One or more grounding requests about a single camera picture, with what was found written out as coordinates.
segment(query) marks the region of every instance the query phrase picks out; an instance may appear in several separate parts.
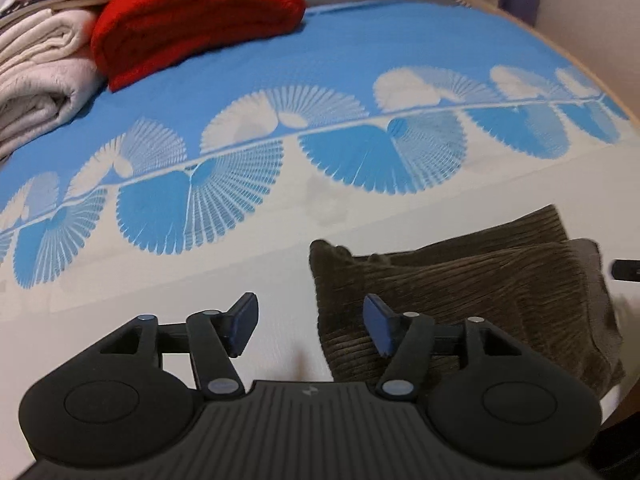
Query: folded brown garment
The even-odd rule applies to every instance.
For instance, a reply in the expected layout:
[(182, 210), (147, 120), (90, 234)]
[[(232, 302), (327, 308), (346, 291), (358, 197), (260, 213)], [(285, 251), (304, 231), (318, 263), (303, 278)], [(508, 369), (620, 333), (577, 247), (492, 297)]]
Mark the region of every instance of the folded brown garment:
[[(622, 378), (622, 341), (591, 240), (567, 240), (548, 206), (514, 222), (417, 251), (351, 256), (317, 240), (310, 249), (318, 332), (336, 381), (376, 381), (380, 358), (362, 322), (366, 294), (439, 323), (481, 316), (603, 396)], [(428, 390), (458, 369), (433, 358)]]

